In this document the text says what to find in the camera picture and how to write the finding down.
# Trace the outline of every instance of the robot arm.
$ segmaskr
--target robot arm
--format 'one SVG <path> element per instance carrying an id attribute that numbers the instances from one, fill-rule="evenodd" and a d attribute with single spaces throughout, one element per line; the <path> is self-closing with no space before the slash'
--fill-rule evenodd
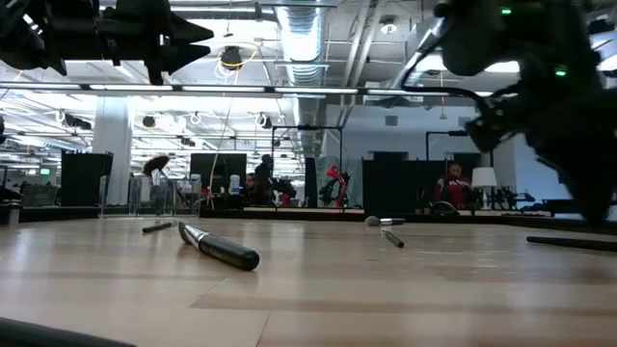
<path id="1" fill-rule="evenodd" d="M 617 90 L 603 89 L 596 69 L 601 57 L 589 43 L 583 9 L 577 0 L 439 4 L 440 37 L 424 56 L 440 46 L 445 67 L 463 76 L 516 61 L 520 81 L 488 99 L 456 88 L 405 86 L 406 77 L 401 87 L 472 98 L 480 115 L 466 129 L 483 152 L 523 133 L 538 160 L 564 178 L 583 217 L 598 224 L 606 218 L 617 178 L 617 154 L 611 150 L 617 147 L 611 102 Z"/>

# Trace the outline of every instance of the table lamp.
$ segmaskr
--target table lamp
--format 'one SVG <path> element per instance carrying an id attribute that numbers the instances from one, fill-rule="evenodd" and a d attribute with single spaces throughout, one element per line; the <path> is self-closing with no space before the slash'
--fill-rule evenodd
<path id="1" fill-rule="evenodd" d="M 489 198 L 486 194 L 487 188 L 497 187 L 497 179 L 495 177 L 495 170 L 493 168 L 475 168 L 473 169 L 473 178 L 471 180 L 472 188 L 479 188 L 482 190 L 482 209 L 488 210 Z"/>

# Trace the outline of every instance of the table surface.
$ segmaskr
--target table surface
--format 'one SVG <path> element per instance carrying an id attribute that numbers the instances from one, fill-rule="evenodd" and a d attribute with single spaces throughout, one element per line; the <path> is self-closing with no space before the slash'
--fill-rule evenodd
<path id="1" fill-rule="evenodd" d="M 180 219 L 255 249 L 241 272 L 154 219 L 0 227 L 0 316 L 139 346 L 616 346 L 617 257 L 508 226 Z"/>

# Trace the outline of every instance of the white column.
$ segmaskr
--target white column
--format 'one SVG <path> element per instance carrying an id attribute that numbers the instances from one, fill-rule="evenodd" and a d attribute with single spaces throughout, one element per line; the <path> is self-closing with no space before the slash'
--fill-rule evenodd
<path id="1" fill-rule="evenodd" d="M 114 153 L 107 204 L 127 204 L 133 114 L 126 97 L 101 96 L 96 105 L 93 153 Z"/>

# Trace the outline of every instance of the white lampshade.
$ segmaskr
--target white lampshade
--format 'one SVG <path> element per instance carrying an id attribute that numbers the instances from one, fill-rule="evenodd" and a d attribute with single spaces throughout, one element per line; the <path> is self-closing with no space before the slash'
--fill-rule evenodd
<path id="1" fill-rule="evenodd" d="M 473 169 L 473 179 L 471 180 L 471 187 L 473 188 L 497 187 L 497 179 L 495 177 L 495 170 L 493 168 Z"/>

